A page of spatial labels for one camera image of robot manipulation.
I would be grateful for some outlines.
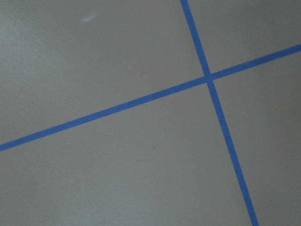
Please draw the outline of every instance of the long blue line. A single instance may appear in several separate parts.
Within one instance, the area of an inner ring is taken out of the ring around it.
[[[132,108],[132,107],[135,107],[135,106],[138,106],[138,105],[145,104],[147,102],[150,102],[150,101],[162,98],[162,97],[169,96],[171,94],[174,94],[174,93],[177,93],[177,92],[180,92],[180,91],[183,91],[183,90],[186,90],[186,89],[204,84],[205,82],[206,82],[206,80],[205,80],[204,77],[194,79],[194,80],[182,83],[180,85],[176,85],[176,86],[173,86],[171,88],[167,88],[167,89],[161,90],[159,92],[152,93],[152,94],[140,97],[138,99],[128,101],[126,103],[123,103],[123,104],[120,104],[120,105],[117,105],[117,106],[114,106],[114,107],[111,107],[111,108],[108,108],[108,109],[105,109],[105,110],[102,110],[102,111],[99,111],[99,112],[96,112],[96,113],[93,113],[93,114],[90,114],[90,115],[86,115],[86,116],[81,117],[81,118],[78,118],[78,119],[75,119],[75,120],[72,120],[72,121],[69,121],[69,122],[66,122],[66,123],[48,128],[48,129],[45,129],[45,130],[42,130],[40,132],[36,132],[36,133],[30,134],[30,135],[27,135],[25,137],[21,137],[19,139],[1,144],[0,145],[0,152],[4,151],[4,150],[7,150],[9,148],[18,146],[18,145],[22,145],[22,144],[31,142],[33,140],[40,139],[42,137],[49,136],[49,135],[54,134],[54,133],[58,133],[60,131],[66,130],[66,129],[70,129],[72,127],[79,126],[81,124],[84,124],[84,123],[87,123],[87,122],[90,122],[90,121],[94,121],[94,120],[103,118],[103,117],[111,115],[111,114],[115,114],[117,112],[124,111],[126,109],[129,109],[129,108]]]
[[[257,216],[256,216],[256,213],[255,213],[253,204],[252,204],[251,196],[249,194],[249,191],[248,191],[248,188],[247,188],[247,185],[246,185],[246,181],[245,181],[245,178],[244,178],[244,175],[243,175],[243,171],[242,171],[242,169],[240,167],[240,164],[239,164],[238,156],[237,156],[236,151],[235,151],[235,147],[234,147],[234,144],[233,144],[233,141],[232,141],[232,138],[231,138],[231,134],[230,134],[230,131],[229,131],[229,128],[228,128],[223,110],[222,110],[220,100],[219,100],[218,95],[217,95],[215,85],[214,85],[213,80],[211,78],[211,73],[210,73],[210,70],[209,70],[209,66],[208,66],[208,63],[207,63],[207,60],[206,60],[206,56],[205,56],[202,44],[201,44],[201,40],[198,36],[198,31],[197,31],[197,28],[195,26],[194,19],[193,19],[189,4],[188,4],[187,0],[181,0],[181,4],[182,4],[183,11],[185,13],[186,21],[187,21],[187,24],[188,24],[188,27],[189,27],[189,30],[190,30],[195,48],[197,50],[199,61],[202,65],[202,69],[203,69],[205,78],[207,80],[206,83],[207,83],[207,86],[208,86],[208,89],[209,89],[209,92],[210,92],[210,96],[211,96],[211,99],[212,99],[212,102],[213,102],[213,105],[214,105],[214,108],[215,108],[215,111],[216,111],[216,115],[217,115],[217,118],[219,120],[221,129],[222,129],[222,133],[223,133],[223,136],[224,136],[224,139],[225,139],[230,157],[231,157],[231,161],[232,161],[232,164],[233,164],[233,167],[234,167],[234,171],[235,171],[236,177],[238,179],[240,190],[241,190],[242,195],[243,195],[244,200],[245,200],[245,204],[246,204],[246,207],[247,207],[247,210],[248,210],[248,213],[249,213],[251,223],[252,223],[253,226],[259,226]]]
[[[211,74],[211,79],[213,79],[213,80],[219,79],[219,78],[225,77],[227,75],[234,74],[234,73],[249,69],[251,67],[256,67],[258,65],[265,64],[267,62],[277,60],[279,58],[286,57],[288,55],[291,55],[291,54],[294,54],[294,53],[297,53],[297,52],[301,52],[301,44],[290,47],[290,48],[283,49],[283,50],[278,51],[276,53],[272,53],[272,54],[269,54],[269,55],[266,55],[266,56],[262,56],[260,58],[255,59],[255,60],[250,60],[248,62],[245,62],[245,63],[239,64],[239,65],[221,70],[219,72],[212,73]]]

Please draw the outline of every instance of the blue tape strip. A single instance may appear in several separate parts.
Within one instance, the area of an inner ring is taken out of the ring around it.
[[[189,27],[189,30],[190,30],[195,48],[197,50],[198,58],[200,60],[205,78],[207,80],[207,86],[208,86],[208,89],[209,89],[209,92],[210,92],[210,96],[211,96],[211,99],[212,99],[212,102],[213,102],[213,105],[214,105],[214,108],[215,108],[215,111],[216,111],[216,114],[217,114],[218,121],[219,121],[221,129],[222,129],[222,133],[223,133],[223,136],[224,136],[224,139],[225,139],[230,157],[231,157],[231,161],[232,161],[232,164],[233,164],[233,167],[234,167],[234,171],[236,173],[236,177],[238,179],[240,190],[241,190],[242,195],[243,195],[244,200],[245,200],[245,204],[246,204],[246,207],[247,207],[247,210],[248,210],[248,213],[249,213],[251,223],[252,223],[253,226],[259,226],[257,216],[256,216],[256,213],[255,213],[253,204],[252,204],[252,200],[251,200],[251,197],[250,197],[247,185],[246,185],[246,181],[245,181],[245,178],[244,178],[244,175],[243,175],[243,171],[242,171],[242,169],[240,167],[240,164],[239,164],[238,156],[236,154],[235,147],[234,147],[234,144],[233,144],[233,141],[232,141],[232,138],[231,138],[231,134],[230,134],[230,131],[229,131],[229,128],[228,128],[223,110],[222,110],[222,105],[221,105],[220,100],[218,98],[215,85],[212,81],[209,66],[208,66],[208,63],[207,63],[207,60],[206,60],[206,56],[205,56],[202,44],[201,44],[201,40],[198,36],[198,31],[197,31],[197,28],[195,26],[194,19],[193,19],[189,4],[188,4],[187,0],[181,0],[181,4],[182,4],[182,7],[183,7],[183,11],[185,13],[186,21],[187,21],[187,24],[188,24],[188,27]]]
[[[211,74],[213,80],[301,52],[301,44]]]
[[[30,135],[27,135],[25,137],[21,137],[19,139],[1,144],[0,145],[0,152],[4,151],[4,150],[7,150],[9,148],[18,146],[18,145],[22,145],[22,144],[31,142],[33,140],[40,139],[42,137],[49,136],[49,135],[54,134],[54,133],[58,133],[60,131],[66,130],[66,129],[70,129],[72,127],[76,127],[78,125],[81,125],[81,124],[84,124],[84,123],[87,123],[87,122],[90,122],[90,121],[94,121],[96,119],[103,118],[105,116],[108,116],[108,115],[111,115],[111,114],[114,114],[114,113],[117,113],[117,112],[124,111],[126,109],[129,109],[129,108],[132,108],[132,107],[135,107],[135,106],[138,106],[138,105],[145,104],[147,102],[150,102],[150,101],[162,98],[162,97],[169,96],[171,94],[174,94],[174,93],[177,93],[177,92],[180,92],[180,91],[183,91],[183,90],[186,90],[186,89],[204,84],[205,82],[206,82],[206,80],[205,80],[204,77],[194,79],[194,80],[182,83],[180,85],[176,85],[176,86],[164,89],[162,91],[152,93],[152,94],[140,97],[138,99],[128,101],[126,103],[123,103],[123,104],[120,104],[120,105],[117,105],[117,106],[114,106],[114,107],[111,107],[111,108],[108,108],[108,109],[105,109],[105,110],[102,110],[102,111],[99,111],[99,112],[96,112],[96,113],[93,113],[93,114],[90,114],[90,115],[87,115],[87,116],[84,116],[84,117],[81,117],[81,118],[63,123],[61,125],[57,125],[57,126],[42,130],[40,132],[36,132],[36,133],[30,134]]]

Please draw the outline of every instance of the floor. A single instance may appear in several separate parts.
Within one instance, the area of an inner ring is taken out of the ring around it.
[[[299,226],[300,12],[3,0],[1,226]]]

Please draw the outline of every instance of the blue stripe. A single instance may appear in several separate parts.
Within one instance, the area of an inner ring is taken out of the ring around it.
[[[288,55],[291,55],[291,54],[294,54],[294,53],[297,53],[297,52],[301,52],[301,44],[297,45],[297,46],[290,47],[290,48],[283,49],[283,50],[278,51],[276,53],[272,53],[272,54],[269,54],[269,55],[266,55],[266,56],[262,56],[260,58],[255,59],[255,60],[250,60],[248,62],[245,62],[245,63],[239,64],[239,65],[221,70],[219,72],[212,73],[211,76],[212,76],[213,80],[219,79],[219,78],[225,77],[227,75],[234,74],[234,73],[237,73],[237,72],[240,72],[240,71],[252,68],[252,67],[256,67],[258,65],[265,64],[267,62],[277,60],[279,58],[286,57]]]
[[[208,86],[208,89],[209,89],[209,92],[210,92],[210,96],[211,96],[211,99],[212,99],[212,102],[213,102],[213,105],[214,105],[214,108],[215,108],[215,111],[216,111],[218,121],[219,121],[221,129],[222,129],[222,133],[223,133],[223,136],[224,136],[224,139],[225,139],[230,157],[231,157],[231,161],[232,161],[232,164],[233,164],[233,167],[234,167],[234,171],[236,173],[236,177],[238,179],[240,190],[241,190],[242,195],[243,195],[244,200],[245,200],[245,204],[246,204],[246,207],[247,207],[247,210],[248,210],[248,213],[249,213],[251,223],[252,223],[253,226],[258,226],[259,223],[258,223],[256,213],[255,213],[255,210],[254,210],[254,207],[253,207],[253,204],[252,204],[252,200],[251,200],[251,197],[250,197],[247,185],[246,185],[246,181],[245,181],[245,178],[244,178],[244,175],[243,175],[243,171],[240,167],[238,156],[237,156],[236,151],[235,151],[235,147],[234,147],[234,144],[233,144],[233,141],[232,141],[232,138],[231,138],[231,134],[230,134],[230,131],[229,131],[229,128],[228,128],[223,110],[222,110],[222,106],[221,106],[220,100],[218,98],[215,85],[212,81],[209,66],[208,66],[208,63],[207,63],[207,60],[206,60],[204,50],[202,48],[201,40],[198,36],[198,31],[197,31],[197,28],[195,26],[190,7],[188,5],[187,0],[181,0],[181,4],[182,4],[182,7],[183,7],[183,11],[185,13],[187,24],[188,24],[188,27],[190,29],[190,33],[191,33],[191,36],[192,36],[197,54],[198,54],[198,58],[199,58],[200,63],[202,65],[202,69],[203,69],[203,72],[204,72],[204,75],[205,75],[205,78],[206,78],[206,81],[207,81],[207,86]]]
[[[145,104],[147,102],[150,102],[150,101],[153,101],[153,100],[156,100],[156,99],[160,99],[162,97],[169,96],[171,94],[174,94],[174,93],[177,93],[177,92],[180,92],[180,91],[183,91],[183,90],[186,90],[186,89],[204,84],[205,82],[206,82],[206,80],[205,80],[204,77],[194,79],[194,80],[182,83],[180,85],[173,86],[171,88],[167,88],[167,89],[164,89],[162,91],[152,93],[152,94],[149,94],[147,96],[143,96],[143,97],[140,97],[138,99],[128,101],[126,103],[123,103],[123,104],[120,104],[120,105],[117,105],[117,106],[114,106],[114,107],[111,107],[111,108],[108,108],[108,109],[105,109],[105,110],[102,110],[102,111],[99,111],[99,112],[96,112],[96,113],[93,113],[93,114],[90,114],[90,115],[87,115],[87,116],[84,116],[84,117],[81,117],[81,118],[63,123],[61,125],[57,125],[57,126],[42,130],[40,132],[36,132],[36,133],[30,134],[30,135],[27,135],[25,137],[21,137],[19,139],[1,144],[0,145],[0,152],[4,151],[4,150],[7,150],[9,148],[18,146],[18,145],[22,145],[22,144],[31,142],[33,140],[40,139],[42,137],[49,136],[49,135],[54,134],[54,133],[58,133],[60,131],[66,130],[66,129],[70,129],[70,128],[79,126],[81,124],[84,124],[84,123],[87,123],[87,122],[90,122],[90,121],[94,121],[96,119],[103,118],[103,117],[111,115],[111,114],[115,114],[117,112],[124,111],[126,109],[129,109],[129,108],[132,108],[132,107],[135,107],[135,106],[138,106],[138,105]]]

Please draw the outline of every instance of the gray surface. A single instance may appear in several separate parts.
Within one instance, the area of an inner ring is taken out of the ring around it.
[[[301,43],[300,0],[189,0],[211,72]]]
[[[1,143],[202,76],[177,1],[5,0],[0,21]]]
[[[7,150],[1,225],[250,220],[206,85]]]
[[[300,58],[215,82],[262,226],[301,224]]]

